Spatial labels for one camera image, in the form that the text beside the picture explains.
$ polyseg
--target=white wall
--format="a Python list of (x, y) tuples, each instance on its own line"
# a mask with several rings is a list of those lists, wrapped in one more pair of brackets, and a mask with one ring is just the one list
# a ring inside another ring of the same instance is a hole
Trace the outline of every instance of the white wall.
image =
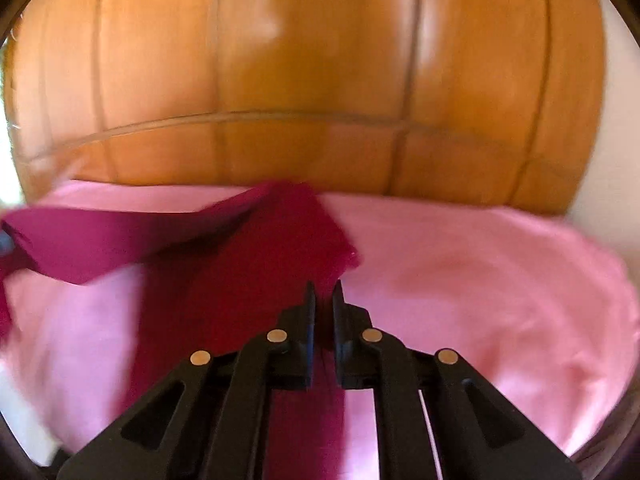
[(640, 285), (640, 48), (613, 4), (600, 4), (607, 45), (602, 117), (569, 217), (617, 251)]

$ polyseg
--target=dark red cloth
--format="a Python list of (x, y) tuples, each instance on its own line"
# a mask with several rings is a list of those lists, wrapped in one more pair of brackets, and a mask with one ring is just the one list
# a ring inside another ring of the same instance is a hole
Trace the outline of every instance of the dark red cloth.
[[(265, 184), (194, 213), (27, 208), (9, 213), (2, 229), (16, 244), (0, 259), (2, 279), (28, 268), (86, 283), (125, 264), (146, 263), (123, 408), (194, 350), (235, 351), (273, 327), (283, 308), (300, 303), (309, 280), (327, 298), (340, 275), (358, 263), (355, 248), (302, 184)], [(0, 292), (4, 336), (10, 316)], [(329, 315), (321, 301), (323, 314)], [(270, 478), (335, 476), (342, 396), (328, 351), (317, 349), (316, 366), (311, 393), (274, 396)]]

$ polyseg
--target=folded cloth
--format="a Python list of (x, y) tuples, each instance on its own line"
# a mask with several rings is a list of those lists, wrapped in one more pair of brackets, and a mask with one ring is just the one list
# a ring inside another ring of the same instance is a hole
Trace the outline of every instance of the folded cloth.
[[(313, 191), (288, 183), (259, 186), (193, 213), (39, 206), (9, 213), (1, 227), (15, 244), (14, 251), (0, 259), (3, 280), (30, 269), (69, 283), (94, 280), (104, 293), (110, 280), (122, 285), (137, 283), (143, 276), (142, 287), (130, 287), (136, 289), (131, 296), (138, 300), (136, 349), (129, 385), (121, 388), (122, 402), (107, 415), (111, 419), (194, 350), (204, 348), (214, 354), (238, 350), (255, 334), (273, 327), (283, 308), (299, 304), (306, 282), (314, 282), (320, 297), (328, 298), (340, 275), (358, 265), (355, 248)], [(0, 328), (7, 336), (12, 317), (1, 292)], [(320, 316), (326, 313), (323, 305), (321, 301)], [(12, 337), (20, 337), (18, 328)], [(322, 355), (327, 351), (319, 351), (316, 359), (316, 365), (323, 367), (316, 374), (321, 379), (332, 368), (323, 366), (332, 361)], [(81, 349), (78, 359), (94, 359), (95, 367), (103, 362), (109, 366), (108, 356), (80, 353)], [(335, 475), (342, 452), (343, 401), (331, 378), (317, 382), (308, 396), (283, 392), (274, 397), (268, 450), (272, 478)], [(92, 387), (79, 384), (79, 388), (82, 397)], [(56, 432), (59, 415), (40, 415)], [(298, 426), (300, 420), (318, 425), (306, 425), (317, 439), (315, 447), (322, 449), (315, 460), (289, 452), (300, 441), (292, 441), (290, 431), (278, 431)], [(90, 430), (87, 438), (92, 436)], [(71, 451), (86, 443), (82, 437), (57, 436)], [(280, 463), (283, 459), (286, 466)]]

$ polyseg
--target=round metal rivet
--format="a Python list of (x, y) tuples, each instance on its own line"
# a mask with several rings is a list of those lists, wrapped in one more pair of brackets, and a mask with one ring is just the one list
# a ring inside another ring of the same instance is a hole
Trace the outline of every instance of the round metal rivet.
[(367, 343), (379, 343), (382, 340), (382, 332), (377, 328), (367, 328), (362, 332), (362, 338)]
[(458, 354), (447, 348), (438, 352), (438, 359), (446, 365), (454, 365), (458, 362)]
[(190, 361), (194, 366), (202, 366), (211, 361), (211, 354), (206, 350), (198, 350), (191, 354)]
[(270, 343), (284, 343), (287, 340), (287, 333), (284, 330), (276, 328), (267, 334), (267, 340)]

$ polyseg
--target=pink cushion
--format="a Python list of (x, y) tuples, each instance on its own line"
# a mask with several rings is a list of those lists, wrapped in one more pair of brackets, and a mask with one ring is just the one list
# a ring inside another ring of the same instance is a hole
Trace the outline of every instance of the pink cushion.
[[(240, 190), (71, 182), (44, 203), (183, 212)], [(345, 297), (375, 326), (410, 348), (457, 349), (568, 454), (597, 431), (638, 354), (636, 292), (616, 256), (562, 221), (506, 208), (341, 194), (324, 201), (363, 258), (343, 278)], [(133, 265), (87, 286), (33, 272), (8, 282), (18, 327), (8, 365), (72, 449), (109, 423), (127, 387), (142, 279)], [(341, 476), (376, 478), (371, 393), (348, 392), (344, 416)]]

